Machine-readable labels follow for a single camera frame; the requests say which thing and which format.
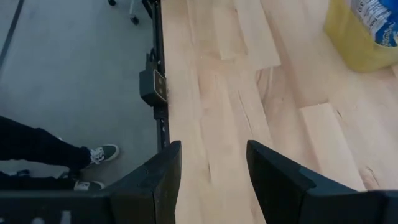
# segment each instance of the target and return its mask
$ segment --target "person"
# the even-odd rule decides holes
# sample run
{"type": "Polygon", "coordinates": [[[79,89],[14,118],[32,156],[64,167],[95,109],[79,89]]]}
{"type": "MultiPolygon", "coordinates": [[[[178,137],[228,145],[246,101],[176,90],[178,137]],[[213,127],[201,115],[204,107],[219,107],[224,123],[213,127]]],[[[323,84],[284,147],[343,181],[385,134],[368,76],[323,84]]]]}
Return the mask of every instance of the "person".
{"type": "MultiPolygon", "coordinates": [[[[115,159],[120,149],[113,144],[88,149],[75,147],[41,128],[31,128],[0,116],[0,160],[25,159],[49,165],[83,170],[115,159]]],[[[101,190],[101,182],[84,182],[72,178],[33,178],[0,172],[0,190],[101,190]]]]}

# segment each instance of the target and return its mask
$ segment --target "gray carpet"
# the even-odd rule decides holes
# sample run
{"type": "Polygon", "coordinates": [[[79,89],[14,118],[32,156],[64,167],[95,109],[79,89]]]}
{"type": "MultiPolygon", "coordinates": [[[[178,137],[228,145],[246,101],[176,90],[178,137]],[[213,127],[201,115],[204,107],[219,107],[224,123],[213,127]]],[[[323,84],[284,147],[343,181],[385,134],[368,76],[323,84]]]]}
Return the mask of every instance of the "gray carpet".
{"type": "MultiPolygon", "coordinates": [[[[17,0],[0,2],[2,44],[17,0]]],[[[152,109],[139,97],[139,71],[152,47],[152,23],[140,7],[141,24],[134,26],[128,0],[116,7],[106,0],[25,1],[0,71],[1,116],[76,146],[114,143],[123,149],[116,161],[85,171],[88,180],[110,184],[156,153],[152,109]]],[[[65,169],[0,162],[7,172],[24,167],[34,176],[65,169]]]]}

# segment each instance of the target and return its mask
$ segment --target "small black box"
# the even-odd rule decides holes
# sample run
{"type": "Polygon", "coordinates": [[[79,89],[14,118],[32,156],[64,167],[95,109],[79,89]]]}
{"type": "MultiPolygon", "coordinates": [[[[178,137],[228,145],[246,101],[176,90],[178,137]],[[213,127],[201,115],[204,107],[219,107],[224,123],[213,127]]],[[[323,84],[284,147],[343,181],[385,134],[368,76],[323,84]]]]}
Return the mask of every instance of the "small black box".
{"type": "Polygon", "coordinates": [[[149,106],[166,105],[166,79],[157,70],[140,72],[139,93],[149,106]]]}

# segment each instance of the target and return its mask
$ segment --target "shoelace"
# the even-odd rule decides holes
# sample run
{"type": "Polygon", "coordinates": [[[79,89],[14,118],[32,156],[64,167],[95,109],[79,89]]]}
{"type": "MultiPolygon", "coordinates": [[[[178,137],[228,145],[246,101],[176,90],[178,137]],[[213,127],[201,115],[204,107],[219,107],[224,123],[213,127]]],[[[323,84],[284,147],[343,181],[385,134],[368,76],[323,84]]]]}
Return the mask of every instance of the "shoelace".
{"type": "Polygon", "coordinates": [[[90,153],[91,153],[91,161],[95,164],[100,164],[100,162],[105,159],[104,149],[102,147],[92,149],[90,153]]]}

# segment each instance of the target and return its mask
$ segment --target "chair wheel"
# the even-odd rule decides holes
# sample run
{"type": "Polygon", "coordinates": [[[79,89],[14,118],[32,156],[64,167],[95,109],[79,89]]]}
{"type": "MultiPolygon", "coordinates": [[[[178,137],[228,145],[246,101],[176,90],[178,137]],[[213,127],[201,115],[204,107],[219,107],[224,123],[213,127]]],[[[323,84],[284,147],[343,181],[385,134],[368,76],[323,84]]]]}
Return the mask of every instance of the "chair wheel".
{"type": "Polygon", "coordinates": [[[116,5],[116,1],[115,0],[108,0],[108,3],[110,6],[115,6],[116,5]]]}
{"type": "Polygon", "coordinates": [[[134,25],[138,25],[138,24],[139,24],[139,19],[138,19],[137,17],[132,17],[132,18],[130,18],[130,20],[131,20],[131,22],[132,22],[134,25]]]}

